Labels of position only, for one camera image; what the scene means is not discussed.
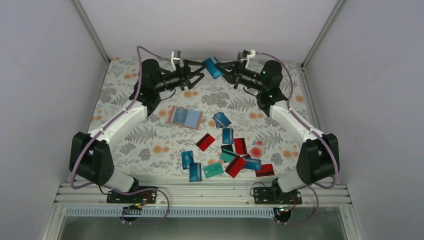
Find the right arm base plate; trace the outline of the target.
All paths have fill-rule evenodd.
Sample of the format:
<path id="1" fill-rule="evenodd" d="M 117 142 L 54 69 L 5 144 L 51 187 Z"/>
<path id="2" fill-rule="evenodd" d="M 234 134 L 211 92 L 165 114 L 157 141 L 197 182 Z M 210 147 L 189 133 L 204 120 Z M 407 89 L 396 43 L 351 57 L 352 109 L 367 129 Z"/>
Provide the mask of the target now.
<path id="1" fill-rule="evenodd" d="M 257 205 L 301 205 L 301 193 L 295 189 L 290 192 L 273 191 L 270 187 L 254 187 L 252 195 Z"/>

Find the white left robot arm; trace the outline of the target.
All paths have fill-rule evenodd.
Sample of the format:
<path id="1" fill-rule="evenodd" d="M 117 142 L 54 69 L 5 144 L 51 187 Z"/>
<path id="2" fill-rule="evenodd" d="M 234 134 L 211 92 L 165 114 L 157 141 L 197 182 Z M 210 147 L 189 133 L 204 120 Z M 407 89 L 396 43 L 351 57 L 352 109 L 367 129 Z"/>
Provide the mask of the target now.
<path id="1" fill-rule="evenodd" d="M 162 101 L 162 92 L 190 90 L 205 76 L 203 62 L 184 59 L 182 63 L 176 60 L 171 63 L 173 71 L 161 68 L 155 59 L 140 62 L 138 80 L 127 105 L 93 131 L 77 132 L 73 136 L 69 160 L 73 189 L 85 187 L 75 185 L 79 176 L 90 185 L 113 189 L 128 203 L 139 197 L 136 179 L 115 168 L 111 147 L 155 111 Z"/>

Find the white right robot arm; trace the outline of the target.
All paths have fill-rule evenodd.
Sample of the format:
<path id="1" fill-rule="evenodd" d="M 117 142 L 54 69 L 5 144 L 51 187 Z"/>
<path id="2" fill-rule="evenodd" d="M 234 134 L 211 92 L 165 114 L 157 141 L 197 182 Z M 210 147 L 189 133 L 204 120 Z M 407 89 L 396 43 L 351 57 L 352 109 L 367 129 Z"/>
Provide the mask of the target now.
<path id="1" fill-rule="evenodd" d="M 291 106 L 294 81 L 291 76 L 288 78 L 290 90 L 289 95 L 285 96 L 280 83 L 283 72 L 288 73 L 289 70 L 280 60 L 268 60 L 260 72 L 248 69 L 247 65 L 247 60 L 215 63 L 216 69 L 234 88 L 243 85 L 248 89 L 257 90 L 258 107 L 268 117 L 282 125 L 300 146 L 295 169 L 272 181 L 270 191 L 272 200 L 282 204 L 289 199 L 291 191 L 312 184 L 317 185 L 320 180 L 327 177 L 334 177 L 332 184 L 320 187 L 333 188 L 340 177 L 337 137 L 333 133 L 325 134 L 314 127 Z"/>

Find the blue striped card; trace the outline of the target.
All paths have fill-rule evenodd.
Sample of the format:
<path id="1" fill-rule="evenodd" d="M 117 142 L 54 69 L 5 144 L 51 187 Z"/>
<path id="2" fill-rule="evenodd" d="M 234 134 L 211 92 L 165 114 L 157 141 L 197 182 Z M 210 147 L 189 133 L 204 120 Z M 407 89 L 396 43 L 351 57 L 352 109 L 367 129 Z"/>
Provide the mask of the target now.
<path id="1" fill-rule="evenodd" d="M 189 182 L 202 181 L 202 165 L 200 162 L 192 162 L 189 164 Z"/>

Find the tan leather card holder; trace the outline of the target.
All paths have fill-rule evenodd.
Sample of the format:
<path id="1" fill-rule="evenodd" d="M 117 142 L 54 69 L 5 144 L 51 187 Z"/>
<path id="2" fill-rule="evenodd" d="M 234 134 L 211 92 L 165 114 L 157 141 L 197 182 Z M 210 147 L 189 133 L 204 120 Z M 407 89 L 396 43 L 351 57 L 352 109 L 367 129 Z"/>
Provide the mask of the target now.
<path id="1" fill-rule="evenodd" d="M 167 122 L 184 128 L 198 130 L 203 112 L 180 106 L 173 106 Z"/>

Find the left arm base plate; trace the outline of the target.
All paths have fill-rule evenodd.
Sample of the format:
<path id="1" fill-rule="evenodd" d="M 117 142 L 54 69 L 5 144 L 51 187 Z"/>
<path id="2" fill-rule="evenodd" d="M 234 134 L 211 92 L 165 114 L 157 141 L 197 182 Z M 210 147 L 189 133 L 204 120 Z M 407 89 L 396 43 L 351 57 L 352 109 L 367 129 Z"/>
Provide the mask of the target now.
<path id="1" fill-rule="evenodd" d="M 143 192 L 125 195 L 116 191 L 109 191 L 106 202 L 108 204 L 154 204 L 157 197 L 157 189 L 155 186 L 136 186 L 133 187 L 129 193 L 133 193 L 139 190 Z"/>

